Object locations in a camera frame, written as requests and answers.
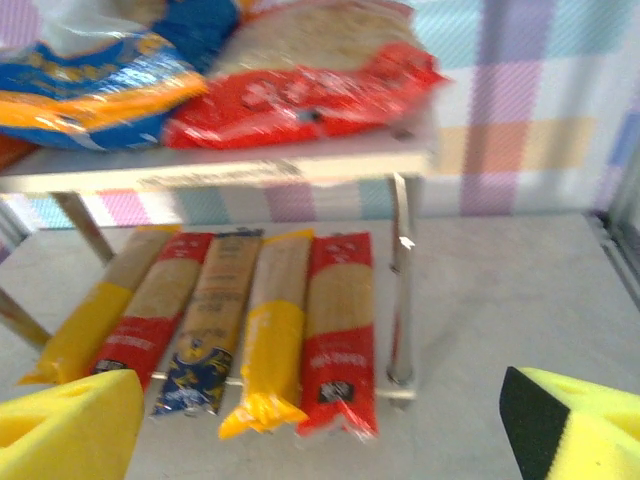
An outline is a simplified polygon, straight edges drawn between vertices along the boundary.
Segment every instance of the dried pasta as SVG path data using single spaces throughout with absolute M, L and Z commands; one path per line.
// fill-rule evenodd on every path
M 138 227 L 20 383 L 63 384 L 82 378 L 160 250 L 178 230 L 175 225 Z
M 198 279 L 212 233 L 179 233 L 143 280 L 91 373 L 130 368 L 146 389 Z
M 316 238 L 311 253 L 301 437 L 336 426 L 365 439 L 375 416 L 373 270 L 368 233 Z
M 264 242 L 249 303 L 242 399 L 220 426 L 220 438 L 306 418 L 297 404 L 312 239 L 313 230 L 303 230 Z
M 201 407 L 218 413 L 261 244 L 262 230 L 216 235 L 154 415 Z

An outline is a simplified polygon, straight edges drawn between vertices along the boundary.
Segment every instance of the floor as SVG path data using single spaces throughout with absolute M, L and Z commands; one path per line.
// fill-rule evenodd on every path
M 369 229 L 385 248 L 390 241 L 388 222 L 324 228 Z M 127 479 L 513 480 L 520 477 L 498 413 L 507 366 L 640 393 L 640 314 L 582 216 L 424 220 L 418 230 L 417 400 L 405 412 L 378 401 L 376 442 L 340 435 L 300 449 L 289 428 L 220 442 L 213 416 L 147 419 Z M 106 234 L 117 250 L 128 231 Z M 75 232 L 40 232 L 0 266 L 0 285 L 53 331 L 100 274 Z M 391 298 L 387 290 L 377 291 Z M 377 335 L 390 312 L 378 307 Z M 388 351 L 380 350 L 384 363 Z M 34 389 L 11 385 L 36 358 L 0 334 L 0 401 Z M 147 409 L 160 386 L 147 394 Z M 229 389 L 222 416 L 239 393 Z

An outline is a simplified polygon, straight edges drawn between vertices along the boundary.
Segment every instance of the plastic packaging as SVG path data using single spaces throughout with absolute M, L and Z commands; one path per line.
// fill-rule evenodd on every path
M 410 7 L 307 0 L 262 12 L 232 36 L 209 91 L 179 108 L 163 142 L 246 148 L 395 124 L 444 81 L 410 29 Z
M 138 227 L 47 345 L 20 384 L 63 384 L 85 376 L 91 361 L 133 297 L 145 274 L 179 226 Z
M 252 1 L 116 0 L 124 18 L 149 26 L 206 73 Z
M 154 415 L 217 414 L 240 334 L 262 230 L 216 234 L 187 308 Z
M 377 436 L 373 270 L 368 233 L 316 238 L 311 253 L 301 437 L 343 428 Z
M 171 238 L 97 354 L 91 373 L 130 368 L 147 389 L 180 323 L 212 239 L 212 233 L 178 233 Z
M 126 19 L 117 0 L 35 3 L 40 39 L 0 61 L 0 132 L 69 149 L 155 145 L 169 111 L 206 90 L 176 48 Z M 149 3 L 126 2 L 135 11 Z
M 309 229 L 264 242 L 249 301 L 242 399 L 220 426 L 222 439 L 249 428 L 262 433 L 306 418 L 297 405 L 312 239 Z

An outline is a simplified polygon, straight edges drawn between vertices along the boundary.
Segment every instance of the plaid wall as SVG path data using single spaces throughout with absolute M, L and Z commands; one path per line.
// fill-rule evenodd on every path
M 437 100 L 440 168 L 425 183 L 422 214 L 606 208 L 640 128 L 640 1 L 415 0 L 414 6 L 416 31 L 455 80 Z M 24 44 L 36 29 L 28 0 L 0 0 L 0 42 Z M 391 214 L 385 182 L 376 181 L 84 198 L 105 226 Z M 70 226 L 47 196 L 4 199 L 31 228 Z

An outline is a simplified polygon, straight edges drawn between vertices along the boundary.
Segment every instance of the red pasta package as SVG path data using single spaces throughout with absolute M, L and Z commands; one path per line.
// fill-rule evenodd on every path
M 371 238 L 316 238 L 311 253 L 300 437 L 342 428 L 378 435 L 375 413 Z
M 130 368 L 146 390 L 182 319 L 212 239 L 212 233 L 177 233 L 169 240 L 92 363 L 92 374 Z
M 178 109 L 173 148 L 247 148 L 335 137 L 415 114 L 444 77 L 383 0 L 300 0 L 255 15 L 227 44 L 209 91 Z

